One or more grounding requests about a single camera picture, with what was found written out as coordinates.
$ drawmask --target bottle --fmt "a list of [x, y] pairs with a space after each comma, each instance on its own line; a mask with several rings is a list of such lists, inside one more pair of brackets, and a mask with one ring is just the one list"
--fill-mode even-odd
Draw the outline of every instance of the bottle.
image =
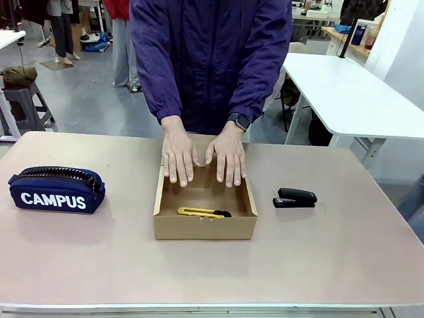
[[364, 37], [364, 33], [366, 30], [366, 25], [363, 23], [359, 23], [356, 27], [355, 34], [352, 39], [353, 45], [360, 45], [360, 42], [362, 41], [362, 38]]

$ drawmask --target pencil case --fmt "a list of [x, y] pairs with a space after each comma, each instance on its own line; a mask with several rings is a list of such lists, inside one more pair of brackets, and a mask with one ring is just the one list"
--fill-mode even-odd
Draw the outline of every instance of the pencil case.
[[10, 192], [17, 207], [93, 214], [105, 197], [94, 171], [58, 166], [32, 167], [13, 175]]

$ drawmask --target red garment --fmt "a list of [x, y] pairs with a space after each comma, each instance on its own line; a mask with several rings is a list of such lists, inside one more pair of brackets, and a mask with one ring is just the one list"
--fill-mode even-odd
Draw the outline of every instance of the red garment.
[[111, 18], [115, 19], [130, 19], [129, 5], [130, 0], [103, 0], [107, 11]]

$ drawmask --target floor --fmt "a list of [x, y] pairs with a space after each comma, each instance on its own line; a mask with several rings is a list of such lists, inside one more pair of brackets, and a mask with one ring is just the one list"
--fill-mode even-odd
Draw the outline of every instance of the floor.
[[[36, 47], [41, 38], [38, 26], [24, 22], [23, 29], [27, 31], [22, 47], [23, 63], [36, 67], [36, 84], [60, 132], [148, 138], [162, 136], [162, 129], [150, 114], [142, 93], [130, 94], [125, 88], [112, 87], [112, 48], [108, 48], [105, 53], [81, 52], [82, 60], [75, 62], [74, 68], [53, 72], [39, 64], [54, 59], [53, 47]], [[17, 45], [11, 44], [0, 51], [0, 70], [20, 64]], [[309, 121], [310, 116], [306, 116], [299, 122], [294, 143], [309, 144]], [[253, 124], [250, 141], [283, 144], [286, 136], [281, 103], [277, 100]], [[0, 157], [9, 147], [8, 144], [0, 144]], [[394, 204], [407, 191], [405, 186], [380, 186]], [[424, 318], [424, 306], [402, 307], [395, 312], [401, 318]]]

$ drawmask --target yellow utility knife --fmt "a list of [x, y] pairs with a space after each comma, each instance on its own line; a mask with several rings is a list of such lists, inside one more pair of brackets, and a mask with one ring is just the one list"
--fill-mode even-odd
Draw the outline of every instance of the yellow utility knife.
[[177, 213], [179, 215], [187, 215], [189, 217], [210, 217], [211, 219], [231, 217], [231, 214], [228, 211], [198, 209], [193, 207], [179, 207]]

